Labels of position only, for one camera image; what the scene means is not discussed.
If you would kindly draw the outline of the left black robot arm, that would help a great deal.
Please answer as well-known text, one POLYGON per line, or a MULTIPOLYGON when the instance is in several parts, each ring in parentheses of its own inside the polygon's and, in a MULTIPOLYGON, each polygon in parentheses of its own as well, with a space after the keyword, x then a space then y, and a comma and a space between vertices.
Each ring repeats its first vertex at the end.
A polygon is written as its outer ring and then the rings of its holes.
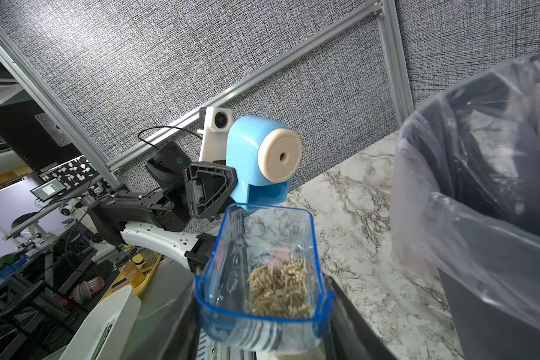
POLYGON ((159 189, 147 194, 116 190, 89 205, 88 215, 106 242, 147 248, 200 273, 214 252, 215 237, 185 229, 191 220, 211 220, 233 203, 236 170, 192 162, 174 142, 150 157, 146 169, 159 189))

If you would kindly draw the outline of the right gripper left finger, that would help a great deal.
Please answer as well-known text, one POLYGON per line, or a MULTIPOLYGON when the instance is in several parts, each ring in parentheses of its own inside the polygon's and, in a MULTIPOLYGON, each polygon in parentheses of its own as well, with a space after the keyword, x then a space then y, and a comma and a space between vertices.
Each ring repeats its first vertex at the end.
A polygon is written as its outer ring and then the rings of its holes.
POLYGON ((200 322, 195 289, 137 322, 130 333, 131 359, 195 359, 200 322))

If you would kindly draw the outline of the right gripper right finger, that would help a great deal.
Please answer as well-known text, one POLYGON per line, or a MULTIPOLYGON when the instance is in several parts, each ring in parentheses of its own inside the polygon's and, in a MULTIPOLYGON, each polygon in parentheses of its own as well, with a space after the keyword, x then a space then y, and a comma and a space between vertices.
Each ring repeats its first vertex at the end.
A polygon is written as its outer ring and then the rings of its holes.
POLYGON ((325 358, 396 360, 334 278, 325 274, 324 280, 335 293, 324 337, 325 358))

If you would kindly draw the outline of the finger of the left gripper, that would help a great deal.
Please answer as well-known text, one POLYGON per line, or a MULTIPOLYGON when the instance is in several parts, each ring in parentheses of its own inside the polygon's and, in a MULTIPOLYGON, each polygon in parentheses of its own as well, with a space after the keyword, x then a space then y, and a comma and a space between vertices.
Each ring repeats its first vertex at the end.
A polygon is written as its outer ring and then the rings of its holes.
POLYGON ((205 161, 191 163, 184 171, 184 189, 189 215, 210 219, 233 204, 231 194, 238 184, 231 166, 205 161))

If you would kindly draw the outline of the bright blue pencil sharpener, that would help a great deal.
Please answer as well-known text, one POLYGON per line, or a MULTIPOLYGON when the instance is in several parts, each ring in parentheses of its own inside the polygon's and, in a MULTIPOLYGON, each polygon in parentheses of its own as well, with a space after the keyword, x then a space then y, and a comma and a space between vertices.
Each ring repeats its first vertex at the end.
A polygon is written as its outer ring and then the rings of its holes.
POLYGON ((226 144, 226 165, 237 175, 231 198, 260 206, 282 203, 301 159, 301 138, 287 125, 251 115, 239 118, 226 144))

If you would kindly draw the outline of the clear blue shavings tray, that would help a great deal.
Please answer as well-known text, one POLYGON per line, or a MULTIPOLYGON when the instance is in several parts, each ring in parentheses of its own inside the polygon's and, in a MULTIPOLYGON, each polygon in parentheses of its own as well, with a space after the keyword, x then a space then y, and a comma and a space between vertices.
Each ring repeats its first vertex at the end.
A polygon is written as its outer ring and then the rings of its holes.
POLYGON ((195 278, 204 332, 228 347, 284 355, 317 347, 335 294, 326 288, 313 215, 232 204, 195 278))

